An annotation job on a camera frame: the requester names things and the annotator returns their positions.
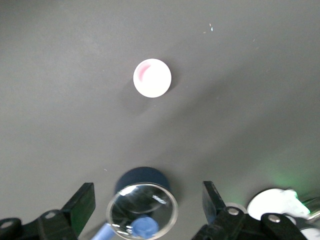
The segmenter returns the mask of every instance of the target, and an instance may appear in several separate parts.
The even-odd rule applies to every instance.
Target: gray surface
[[[268,187],[320,195],[318,0],[0,4],[0,218],[27,223],[94,182],[89,239],[138,166],[179,202],[163,240],[205,223],[203,180],[244,205]],[[148,58],[172,72],[159,98],[133,85]]]

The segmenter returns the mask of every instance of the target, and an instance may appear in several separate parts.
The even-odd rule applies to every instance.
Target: blue handle
[[[91,240],[110,240],[115,235],[109,223],[105,223]]]

